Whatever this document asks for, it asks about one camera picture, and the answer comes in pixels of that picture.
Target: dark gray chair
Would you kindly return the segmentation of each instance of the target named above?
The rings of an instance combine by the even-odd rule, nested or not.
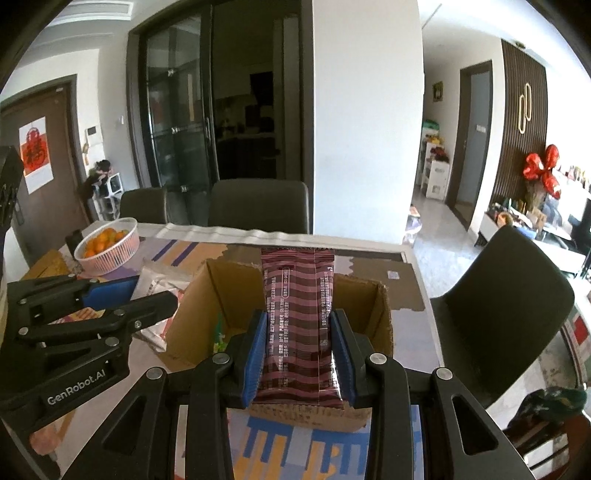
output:
[[[140,223],[188,225],[183,194],[163,188],[129,190],[121,196],[120,217],[133,217]]]
[[[220,180],[212,189],[209,226],[309,233],[308,188],[295,180]]]
[[[487,408],[560,330],[574,293],[542,250],[505,226],[431,305],[445,366]]]

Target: plastic bag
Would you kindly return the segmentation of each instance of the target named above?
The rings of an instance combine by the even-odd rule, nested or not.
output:
[[[176,295],[178,303],[183,299],[184,291],[191,283],[192,275],[175,267],[158,262],[146,261],[139,274],[138,284],[135,286],[131,300],[154,295],[161,291],[169,291]],[[159,353],[166,351],[166,332],[174,321],[174,315],[162,320],[151,327],[140,330],[136,335],[145,340]]]

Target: air vent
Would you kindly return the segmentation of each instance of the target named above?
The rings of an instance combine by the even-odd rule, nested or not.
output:
[[[131,20],[133,2],[124,0],[80,0],[70,3],[49,26],[88,20]]]

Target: cardboard box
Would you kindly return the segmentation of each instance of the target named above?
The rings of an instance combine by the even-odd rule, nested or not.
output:
[[[353,331],[367,335],[376,351],[393,354],[390,307],[384,285],[335,274],[333,308],[345,310]],[[213,336],[219,319],[228,341],[232,335],[247,330],[255,309],[265,309],[260,269],[225,260],[207,260],[185,291],[166,334],[167,351],[159,354],[160,359],[173,371],[197,365],[213,353]],[[256,404],[249,412],[298,426],[354,432],[366,424],[371,409],[354,410],[348,405],[338,409]]]

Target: sticker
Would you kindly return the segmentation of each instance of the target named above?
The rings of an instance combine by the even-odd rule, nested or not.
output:
[[[27,190],[32,193],[53,180],[45,117],[19,128],[18,140]]]

